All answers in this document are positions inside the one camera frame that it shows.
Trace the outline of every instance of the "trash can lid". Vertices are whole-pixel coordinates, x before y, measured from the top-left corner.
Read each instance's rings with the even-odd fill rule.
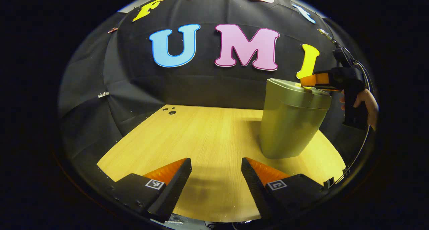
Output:
[[[314,87],[301,87],[300,84],[282,79],[267,80],[268,87],[273,90],[270,95],[277,97],[282,103],[303,107],[303,108],[319,108],[329,109],[331,106],[332,97],[325,91]]]

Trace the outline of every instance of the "pink letter m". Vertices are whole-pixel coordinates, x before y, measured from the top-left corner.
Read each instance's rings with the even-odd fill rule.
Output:
[[[252,65],[262,70],[276,70],[275,42],[280,34],[274,30],[261,28],[249,41],[241,28],[234,24],[220,24],[216,30],[221,33],[221,55],[215,64],[221,67],[236,65],[233,59],[233,48],[243,66],[249,64],[252,56],[258,51],[258,56]]]

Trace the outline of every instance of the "wooden table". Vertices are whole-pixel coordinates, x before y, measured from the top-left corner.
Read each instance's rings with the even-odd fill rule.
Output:
[[[257,140],[262,113],[251,109],[165,105],[113,146],[97,165],[118,181],[130,173],[144,175],[190,157],[192,173],[173,212],[215,222],[260,218],[241,173],[242,157],[288,175],[305,174],[322,185],[329,178],[342,175],[344,162],[320,131],[297,157],[265,158]]]

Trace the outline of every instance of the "green trash can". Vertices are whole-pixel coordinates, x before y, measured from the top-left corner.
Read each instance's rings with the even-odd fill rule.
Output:
[[[316,134],[332,97],[315,88],[281,79],[268,79],[259,134],[269,159],[298,156]]]

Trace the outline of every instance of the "human hand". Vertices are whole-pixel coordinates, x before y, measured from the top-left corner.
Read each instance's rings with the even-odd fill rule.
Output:
[[[360,103],[365,102],[366,110],[368,111],[368,125],[374,129],[377,125],[378,117],[378,104],[374,96],[367,89],[357,94],[356,101],[354,102],[353,107],[359,107]],[[340,103],[345,103],[344,97],[340,98]],[[341,110],[345,110],[345,105],[341,105]]]

